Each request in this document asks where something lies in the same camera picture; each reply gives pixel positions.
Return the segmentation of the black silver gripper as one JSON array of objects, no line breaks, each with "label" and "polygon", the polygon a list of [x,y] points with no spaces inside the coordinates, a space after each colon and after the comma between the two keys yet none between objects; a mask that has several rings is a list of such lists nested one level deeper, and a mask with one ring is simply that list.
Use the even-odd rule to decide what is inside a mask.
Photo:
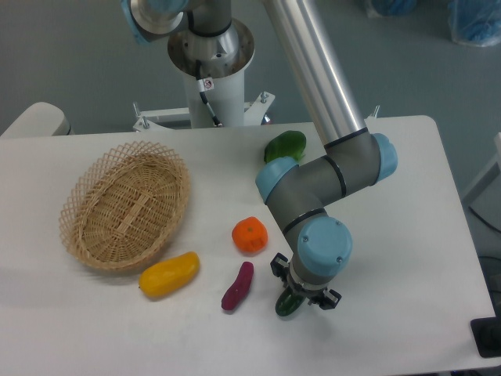
[{"label": "black silver gripper", "polygon": [[284,288],[289,288],[296,295],[308,299],[310,306],[318,306],[322,310],[335,309],[340,301],[340,294],[333,289],[328,289],[329,283],[310,284],[301,279],[290,266],[288,258],[277,253],[270,262],[272,274],[283,282]]}]

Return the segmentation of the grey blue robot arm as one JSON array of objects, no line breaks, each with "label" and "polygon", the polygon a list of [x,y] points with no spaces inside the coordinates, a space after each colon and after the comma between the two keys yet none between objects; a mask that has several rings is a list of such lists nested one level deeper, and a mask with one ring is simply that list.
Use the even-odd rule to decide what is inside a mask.
[{"label": "grey blue robot arm", "polygon": [[[135,40],[168,40],[172,64],[185,77],[193,128],[239,127],[257,117],[245,107],[243,72],[254,57],[249,29],[228,1],[123,1]],[[312,1],[267,1],[265,9],[293,69],[325,153],[307,164],[280,157],[256,178],[264,203],[293,253],[276,255],[281,299],[293,296],[328,310],[341,296],[330,281],[351,250],[347,227],[326,207],[390,176],[398,165],[386,136],[368,131]]]}]

